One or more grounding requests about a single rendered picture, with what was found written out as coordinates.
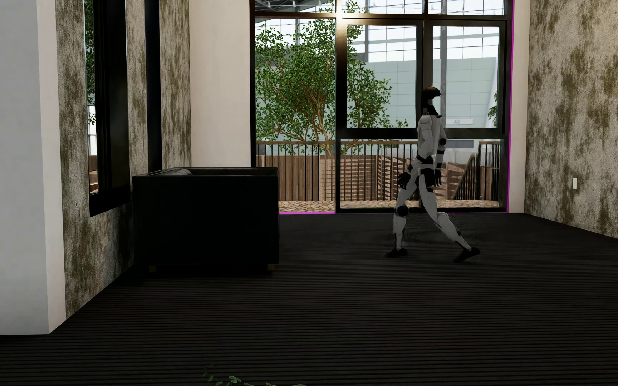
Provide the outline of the black fabric sofa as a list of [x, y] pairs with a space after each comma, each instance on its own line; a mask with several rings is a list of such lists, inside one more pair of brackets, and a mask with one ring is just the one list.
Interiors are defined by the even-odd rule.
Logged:
[[188, 168], [133, 176], [138, 266], [263, 266], [279, 262], [279, 171]]

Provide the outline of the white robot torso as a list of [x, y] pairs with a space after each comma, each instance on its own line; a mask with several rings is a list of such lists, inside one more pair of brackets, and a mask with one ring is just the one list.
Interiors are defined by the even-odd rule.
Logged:
[[417, 125], [417, 154], [425, 159], [420, 174], [424, 176], [426, 185], [435, 187], [435, 155], [440, 137], [445, 136], [441, 118], [432, 115], [422, 115]]

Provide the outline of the left robot leg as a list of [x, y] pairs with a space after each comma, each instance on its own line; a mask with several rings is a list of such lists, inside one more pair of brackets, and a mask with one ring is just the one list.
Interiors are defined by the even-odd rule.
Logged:
[[413, 195], [416, 189], [416, 178], [413, 179], [412, 175], [407, 189], [399, 188], [396, 199], [396, 208], [393, 215], [393, 249], [385, 255], [385, 257], [387, 258], [395, 258], [407, 255], [407, 250], [404, 249], [402, 246], [404, 229], [407, 223], [407, 216], [409, 214], [409, 208], [406, 204], [406, 201]]

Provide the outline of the robot leg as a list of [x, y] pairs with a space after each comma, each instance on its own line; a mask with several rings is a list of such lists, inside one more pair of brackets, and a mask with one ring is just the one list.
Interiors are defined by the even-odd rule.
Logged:
[[399, 188], [396, 199], [396, 208], [393, 215], [393, 249], [385, 255], [385, 257], [387, 258], [395, 258], [407, 255], [407, 250], [404, 249], [402, 246], [404, 229], [407, 223], [407, 216], [409, 214], [409, 208], [406, 204], [406, 201], [413, 195], [416, 189], [416, 178], [413, 179], [412, 175], [407, 189]]
[[432, 186], [426, 185], [424, 177], [420, 177], [419, 180], [420, 197], [425, 211], [431, 217], [434, 224], [451, 241], [457, 243], [462, 248], [462, 251], [453, 260], [453, 262], [462, 262], [480, 254], [480, 250], [478, 248], [471, 247], [468, 242], [464, 240], [461, 233], [459, 232], [459, 229], [451, 221], [448, 213], [438, 211], [437, 198], [435, 196]]

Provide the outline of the wooden balcony railing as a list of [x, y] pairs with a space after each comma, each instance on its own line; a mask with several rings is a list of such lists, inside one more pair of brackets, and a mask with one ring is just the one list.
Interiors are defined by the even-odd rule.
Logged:
[[[393, 208], [398, 175], [417, 154], [416, 140], [256, 141], [258, 167], [279, 171], [279, 200], [288, 212]], [[499, 207], [500, 141], [451, 141], [443, 155], [440, 208]]]

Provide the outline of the right robot leg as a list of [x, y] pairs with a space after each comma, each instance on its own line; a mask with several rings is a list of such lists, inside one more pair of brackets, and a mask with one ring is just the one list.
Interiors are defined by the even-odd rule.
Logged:
[[420, 177], [419, 180], [420, 197], [425, 211], [431, 217], [434, 224], [451, 241], [457, 243], [462, 248], [462, 251], [453, 260], [453, 262], [462, 262], [480, 254], [480, 250], [478, 248], [471, 247], [468, 242], [464, 240], [461, 233], [459, 232], [459, 229], [451, 221], [448, 213], [438, 211], [437, 198], [435, 196], [432, 186], [426, 185], [424, 177]]

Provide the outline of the black robot head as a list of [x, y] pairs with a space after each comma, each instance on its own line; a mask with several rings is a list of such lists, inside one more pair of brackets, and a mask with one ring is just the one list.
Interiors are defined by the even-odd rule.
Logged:
[[433, 105], [433, 100], [436, 97], [440, 97], [441, 96], [441, 91], [434, 87], [434, 86], [428, 86], [425, 87], [424, 89], [421, 90], [421, 96], [423, 99], [423, 114], [424, 115], [432, 115], [436, 118], [441, 118], [442, 116], [435, 110], [435, 107]]

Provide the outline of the black framed glass door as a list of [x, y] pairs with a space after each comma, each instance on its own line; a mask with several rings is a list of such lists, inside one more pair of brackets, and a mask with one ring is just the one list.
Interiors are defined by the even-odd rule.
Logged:
[[247, 0], [252, 165], [288, 212], [392, 212], [425, 99], [446, 212], [506, 212], [514, 0]]

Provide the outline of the green leafy tree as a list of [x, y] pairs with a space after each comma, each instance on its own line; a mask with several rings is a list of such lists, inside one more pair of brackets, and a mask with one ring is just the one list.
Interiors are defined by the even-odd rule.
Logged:
[[278, 17], [253, 6], [251, 60], [256, 141], [394, 140], [420, 116], [426, 15], [383, 19], [371, 2], [311, 3]]

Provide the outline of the green plant leaves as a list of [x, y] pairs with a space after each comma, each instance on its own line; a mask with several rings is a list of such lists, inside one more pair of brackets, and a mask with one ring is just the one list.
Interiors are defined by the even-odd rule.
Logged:
[[250, 382], [246, 382], [239, 377], [234, 375], [230, 375], [227, 378], [222, 378], [220, 380], [217, 379], [216, 375], [213, 373], [213, 365], [208, 364], [202, 368], [201, 376], [207, 379], [207, 382], [213, 382], [214, 386], [282, 386], [276, 385], [270, 382], [265, 382], [264, 384], [259, 383], [255, 385]]

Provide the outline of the black framed side window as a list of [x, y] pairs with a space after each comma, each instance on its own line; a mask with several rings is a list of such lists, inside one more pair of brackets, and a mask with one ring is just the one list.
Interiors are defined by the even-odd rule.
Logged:
[[125, 0], [83, 0], [88, 149], [89, 211], [96, 216], [129, 202], [130, 152]]

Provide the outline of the black vertical window post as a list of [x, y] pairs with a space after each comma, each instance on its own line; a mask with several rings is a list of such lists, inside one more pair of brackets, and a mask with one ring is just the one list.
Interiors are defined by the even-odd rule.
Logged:
[[162, 169], [161, 64], [159, 0], [144, 0], [146, 33], [146, 81], [148, 171]]

